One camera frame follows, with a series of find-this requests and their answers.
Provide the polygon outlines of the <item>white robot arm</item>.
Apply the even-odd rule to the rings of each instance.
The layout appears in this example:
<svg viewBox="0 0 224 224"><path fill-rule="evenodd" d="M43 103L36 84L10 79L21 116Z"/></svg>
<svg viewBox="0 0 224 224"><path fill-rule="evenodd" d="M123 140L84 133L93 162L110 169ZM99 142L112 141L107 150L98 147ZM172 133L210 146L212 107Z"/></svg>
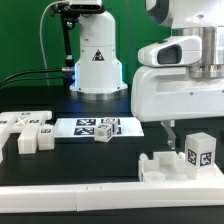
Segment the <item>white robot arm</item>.
<svg viewBox="0 0 224 224"><path fill-rule="evenodd" d="M140 121L224 116L224 0L145 0L151 21L171 35L133 53L141 67L131 91ZM80 58L70 90L84 99L107 99L127 88L105 14L80 18Z"/></svg>

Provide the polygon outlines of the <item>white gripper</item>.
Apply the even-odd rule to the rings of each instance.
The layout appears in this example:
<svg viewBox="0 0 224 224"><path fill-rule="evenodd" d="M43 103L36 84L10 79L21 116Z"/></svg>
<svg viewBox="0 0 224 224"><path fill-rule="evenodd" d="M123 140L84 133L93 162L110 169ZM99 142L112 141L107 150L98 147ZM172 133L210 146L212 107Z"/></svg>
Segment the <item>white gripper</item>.
<svg viewBox="0 0 224 224"><path fill-rule="evenodd" d="M132 83L131 111L142 122L162 121L174 150L174 120L224 116L224 78L190 79L186 67L142 66Z"/></svg>

